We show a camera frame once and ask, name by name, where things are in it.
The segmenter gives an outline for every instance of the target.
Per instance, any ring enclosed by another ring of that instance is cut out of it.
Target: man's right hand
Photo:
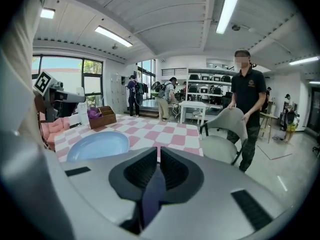
[[[234,102],[231,102],[229,105],[228,105],[228,109],[232,110],[234,107],[235,107],[235,103]]]

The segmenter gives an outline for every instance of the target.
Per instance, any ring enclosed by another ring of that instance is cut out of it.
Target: pink and white tablecloth
[[[160,157],[160,147],[184,150],[203,156],[203,150],[200,147],[201,136],[196,125],[117,114],[116,123],[93,130],[89,125],[82,125],[56,136],[54,139],[55,152],[60,162],[67,160],[67,154],[71,147],[82,138],[97,132],[107,131],[126,135],[130,142],[130,150],[157,147],[158,158]]]

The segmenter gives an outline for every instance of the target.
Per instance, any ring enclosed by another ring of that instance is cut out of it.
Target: blue plate
[[[105,131],[91,134],[79,140],[70,149],[66,160],[74,162],[93,158],[103,158],[126,153],[129,139],[120,132]]]

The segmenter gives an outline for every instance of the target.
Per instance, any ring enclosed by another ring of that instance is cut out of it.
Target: ceiling
[[[288,62],[316,54],[318,48],[290,0],[238,0],[224,34],[217,34],[224,0],[45,0],[53,19],[41,18],[36,47],[81,47],[108,58],[135,63],[173,55],[209,55],[232,60],[246,48],[252,61],[273,72]],[[239,31],[232,25],[240,26]],[[102,26],[133,45],[125,47],[95,32]],[[303,66],[306,73],[318,69]]]

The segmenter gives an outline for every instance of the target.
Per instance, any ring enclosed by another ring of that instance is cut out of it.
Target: man's left hand
[[[242,120],[244,120],[245,124],[247,124],[249,118],[250,118],[250,114],[249,113],[245,113]]]

